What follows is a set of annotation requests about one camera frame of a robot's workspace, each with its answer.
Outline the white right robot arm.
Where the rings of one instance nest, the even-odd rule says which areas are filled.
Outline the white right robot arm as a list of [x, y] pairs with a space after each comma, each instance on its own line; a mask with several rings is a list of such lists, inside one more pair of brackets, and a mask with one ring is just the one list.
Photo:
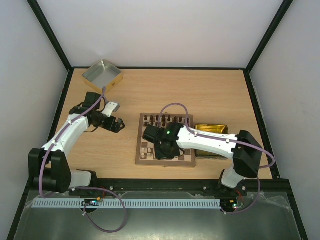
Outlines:
[[176, 158], [185, 150], [210, 152], [232, 160], [218, 183], [218, 191], [224, 196], [233, 193], [242, 180], [258, 177], [262, 146], [246, 130], [238, 134], [219, 134], [172, 122], [166, 128], [148, 125], [142, 138], [154, 145], [158, 160]]

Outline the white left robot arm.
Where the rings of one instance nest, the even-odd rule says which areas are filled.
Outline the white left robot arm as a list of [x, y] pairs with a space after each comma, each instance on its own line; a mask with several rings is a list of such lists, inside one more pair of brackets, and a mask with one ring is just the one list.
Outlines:
[[112, 133], [123, 130], [123, 120], [112, 115], [119, 108], [119, 103], [107, 101], [104, 94], [88, 92], [85, 100], [69, 111], [66, 122], [54, 137], [41, 148], [29, 152], [29, 183], [38, 188], [42, 198], [46, 197], [45, 192], [65, 193], [69, 189], [90, 185], [93, 172], [71, 170], [68, 155], [89, 127]]

